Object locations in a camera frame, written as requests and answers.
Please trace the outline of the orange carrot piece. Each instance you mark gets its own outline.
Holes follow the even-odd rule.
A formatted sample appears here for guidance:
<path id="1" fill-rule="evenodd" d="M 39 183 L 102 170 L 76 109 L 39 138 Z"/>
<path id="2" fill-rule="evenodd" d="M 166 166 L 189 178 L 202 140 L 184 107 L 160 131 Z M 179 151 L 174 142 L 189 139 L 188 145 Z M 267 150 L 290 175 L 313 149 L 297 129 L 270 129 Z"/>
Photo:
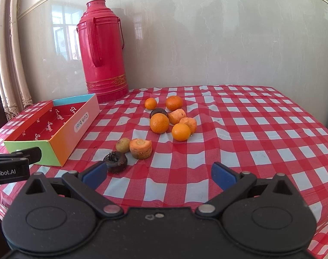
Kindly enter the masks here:
<path id="1" fill-rule="evenodd" d="M 182 118 L 180 123 L 187 125 L 190 129 L 191 134 L 194 134 L 197 129 L 197 121 L 194 118 Z"/>

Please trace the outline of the thick carrot slice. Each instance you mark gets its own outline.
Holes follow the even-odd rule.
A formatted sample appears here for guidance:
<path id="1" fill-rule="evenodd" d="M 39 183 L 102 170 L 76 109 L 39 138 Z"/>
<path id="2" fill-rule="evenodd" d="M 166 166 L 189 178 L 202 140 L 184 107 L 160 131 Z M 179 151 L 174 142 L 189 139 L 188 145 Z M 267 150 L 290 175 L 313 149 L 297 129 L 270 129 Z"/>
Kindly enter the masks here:
<path id="1" fill-rule="evenodd" d="M 146 159 L 151 156 L 152 142 L 150 140 L 133 139 L 129 143 L 132 156 L 136 159 Z"/>

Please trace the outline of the dark mangosteen with stem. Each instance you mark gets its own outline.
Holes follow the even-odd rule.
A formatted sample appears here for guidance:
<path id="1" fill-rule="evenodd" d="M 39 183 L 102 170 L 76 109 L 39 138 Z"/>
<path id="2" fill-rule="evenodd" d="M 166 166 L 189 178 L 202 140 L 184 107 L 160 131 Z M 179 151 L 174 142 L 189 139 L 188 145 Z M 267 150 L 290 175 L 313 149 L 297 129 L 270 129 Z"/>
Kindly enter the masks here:
<path id="1" fill-rule="evenodd" d="M 107 154 L 103 161 L 107 165 L 107 170 L 110 173 L 122 172 L 128 166 L 128 159 L 122 152 L 110 152 Z"/>

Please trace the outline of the small orange mandarin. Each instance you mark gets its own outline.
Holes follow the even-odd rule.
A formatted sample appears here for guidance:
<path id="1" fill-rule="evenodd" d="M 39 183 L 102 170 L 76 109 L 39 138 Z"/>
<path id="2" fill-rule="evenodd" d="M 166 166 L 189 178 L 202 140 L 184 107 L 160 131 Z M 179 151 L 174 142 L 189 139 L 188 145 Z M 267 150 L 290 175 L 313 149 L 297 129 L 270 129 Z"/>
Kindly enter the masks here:
<path id="1" fill-rule="evenodd" d="M 147 110 L 152 111 L 152 110 L 156 109 L 157 101 L 155 100 L 155 98 L 147 98 L 145 100 L 144 106 Z"/>

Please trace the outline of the red white checkered tablecloth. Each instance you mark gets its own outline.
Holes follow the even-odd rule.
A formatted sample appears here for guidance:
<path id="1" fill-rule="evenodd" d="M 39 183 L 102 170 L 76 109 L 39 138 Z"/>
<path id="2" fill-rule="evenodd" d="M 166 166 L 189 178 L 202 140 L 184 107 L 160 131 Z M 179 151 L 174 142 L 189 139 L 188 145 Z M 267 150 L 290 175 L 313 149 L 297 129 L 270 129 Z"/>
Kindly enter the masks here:
<path id="1" fill-rule="evenodd" d="M 147 98 L 167 114 L 183 100 L 197 121 L 183 142 L 153 133 Z M 62 167 L 29 166 L 12 188 L 0 221 L 7 258 L 327 258 L 328 130 L 268 87 L 151 88 L 99 104 L 100 113 Z M 72 197 L 61 177 L 117 152 L 118 140 L 152 142 L 151 156 L 125 153 L 128 166 L 96 189 L 124 214 L 100 218 Z M 211 168 L 219 162 L 257 177 L 245 198 L 217 217 L 195 210 L 219 195 Z"/>

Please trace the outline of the large orange mandarin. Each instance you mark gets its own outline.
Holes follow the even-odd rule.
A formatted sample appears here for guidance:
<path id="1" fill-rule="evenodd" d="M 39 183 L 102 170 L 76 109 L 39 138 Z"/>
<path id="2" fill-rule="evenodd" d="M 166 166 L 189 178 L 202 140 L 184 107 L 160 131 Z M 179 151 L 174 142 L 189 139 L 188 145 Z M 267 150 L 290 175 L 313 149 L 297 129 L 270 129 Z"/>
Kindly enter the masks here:
<path id="1" fill-rule="evenodd" d="M 166 99 L 166 108 L 173 112 L 177 109 L 181 109 L 183 106 L 183 100 L 181 99 L 181 97 L 177 96 L 177 95 L 173 95 L 173 96 L 169 96 Z"/>

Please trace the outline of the small yellow potato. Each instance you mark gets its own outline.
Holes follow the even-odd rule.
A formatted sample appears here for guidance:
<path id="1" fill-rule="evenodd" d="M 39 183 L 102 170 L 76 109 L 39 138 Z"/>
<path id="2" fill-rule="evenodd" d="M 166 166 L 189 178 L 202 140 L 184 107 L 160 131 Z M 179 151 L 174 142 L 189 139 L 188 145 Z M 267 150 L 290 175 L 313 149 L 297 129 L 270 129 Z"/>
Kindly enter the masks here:
<path id="1" fill-rule="evenodd" d="M 123 137 L 116 142 L 115 148 L 116 151 L 121 153 L 127 153 L 130 151 L 130 139 Z"/>

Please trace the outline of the red thermos flask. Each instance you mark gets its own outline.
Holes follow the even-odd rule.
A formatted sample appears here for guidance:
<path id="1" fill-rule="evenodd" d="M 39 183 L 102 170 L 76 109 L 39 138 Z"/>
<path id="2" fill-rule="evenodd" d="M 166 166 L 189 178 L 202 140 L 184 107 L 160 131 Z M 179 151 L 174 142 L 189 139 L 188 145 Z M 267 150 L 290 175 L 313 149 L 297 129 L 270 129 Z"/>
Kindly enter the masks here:
<path id="1" fill-rule="evenodd" d="M 80 53 L 87 90 L 98 103 L 117 101 L 128 93 L 121 19 L 105 0 L 87 3 L 77 25 Z"/>

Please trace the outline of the orange mandarin front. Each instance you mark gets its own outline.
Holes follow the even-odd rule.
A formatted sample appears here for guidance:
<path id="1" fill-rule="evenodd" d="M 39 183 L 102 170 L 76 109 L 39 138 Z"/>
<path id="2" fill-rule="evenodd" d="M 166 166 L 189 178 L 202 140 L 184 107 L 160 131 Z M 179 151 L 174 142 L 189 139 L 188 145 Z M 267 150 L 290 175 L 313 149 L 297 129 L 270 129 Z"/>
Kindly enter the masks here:
<path id="1" fill-rule="evenodd" d="M 178 123 L 172 127 L 171 130 L 173 139 L 183 142 L 186 141 L 190 135 L 191 135 L 191 130 L 188 125 L 184 123 Z"/>

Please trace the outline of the beige curtain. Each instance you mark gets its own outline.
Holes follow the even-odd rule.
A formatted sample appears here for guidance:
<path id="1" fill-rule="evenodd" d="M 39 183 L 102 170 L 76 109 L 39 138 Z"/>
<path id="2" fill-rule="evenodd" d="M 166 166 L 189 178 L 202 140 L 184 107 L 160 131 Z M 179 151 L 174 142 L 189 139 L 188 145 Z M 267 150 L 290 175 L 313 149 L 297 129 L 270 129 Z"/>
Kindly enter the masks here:
<path id="1" fill-rule="evenodd" d="M 11 120 L 33 104 L 22 63 L 18 0 L 0 0 L 0 96 Z"/>

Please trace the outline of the round orange fruit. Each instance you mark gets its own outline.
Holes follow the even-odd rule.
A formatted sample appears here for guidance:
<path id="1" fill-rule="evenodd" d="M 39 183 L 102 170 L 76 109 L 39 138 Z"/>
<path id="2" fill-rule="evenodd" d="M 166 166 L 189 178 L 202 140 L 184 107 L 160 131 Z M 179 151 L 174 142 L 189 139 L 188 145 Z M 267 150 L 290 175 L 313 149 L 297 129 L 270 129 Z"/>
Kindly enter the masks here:
<path id="1" fill-rule="evenodd" d="M 162 134 L 169 128 L 169 118 L 161 113 L 154 114 L 150 119 L 150 128 L 153 133 Z"/>

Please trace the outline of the colourful cardboard box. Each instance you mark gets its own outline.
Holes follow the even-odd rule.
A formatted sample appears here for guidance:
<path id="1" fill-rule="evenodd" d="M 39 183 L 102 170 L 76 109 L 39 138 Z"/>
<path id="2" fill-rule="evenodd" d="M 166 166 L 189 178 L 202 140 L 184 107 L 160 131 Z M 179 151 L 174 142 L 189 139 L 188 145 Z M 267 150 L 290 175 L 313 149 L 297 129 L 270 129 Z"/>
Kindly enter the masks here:
<path id="1" fill-rule="evenodd" d="M 62 167 L 99 113 L 94 94 L 39 102 L 5 125 L 5 148 L 39 147 L 39 165 Z"/>

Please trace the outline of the orange carrot chunk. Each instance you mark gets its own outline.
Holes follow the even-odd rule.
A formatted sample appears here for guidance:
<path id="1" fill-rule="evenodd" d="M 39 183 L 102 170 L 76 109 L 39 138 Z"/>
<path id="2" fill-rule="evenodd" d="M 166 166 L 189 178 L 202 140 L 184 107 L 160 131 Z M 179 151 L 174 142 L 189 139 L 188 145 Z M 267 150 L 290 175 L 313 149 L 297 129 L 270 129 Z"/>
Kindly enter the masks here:
<path id="1" fill-rule="evenodd" d="M 176 125 L 180 122 L 182 118 L 186 118 L 187 115 L 183 109 L 177 109 L 175 111 L 172 111 L 168 114 L 169 122 L 172 125 Z"/>

